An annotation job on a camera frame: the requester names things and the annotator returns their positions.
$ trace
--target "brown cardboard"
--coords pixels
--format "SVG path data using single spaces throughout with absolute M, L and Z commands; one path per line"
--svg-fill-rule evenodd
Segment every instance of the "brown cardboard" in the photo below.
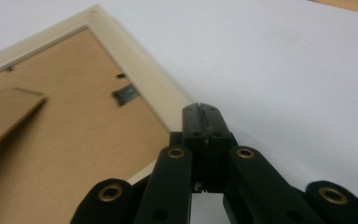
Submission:
M 0 141 L 45 100 L 42 93 L 25 89 L 0 91 Z

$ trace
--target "white surface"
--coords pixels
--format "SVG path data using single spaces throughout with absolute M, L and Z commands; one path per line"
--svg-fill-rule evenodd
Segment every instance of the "white surface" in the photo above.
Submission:
M 357 12 L 298 0 L 0 1 L 0 50 L 95 3 L 289 183 L 326 179 L 358 196 Z

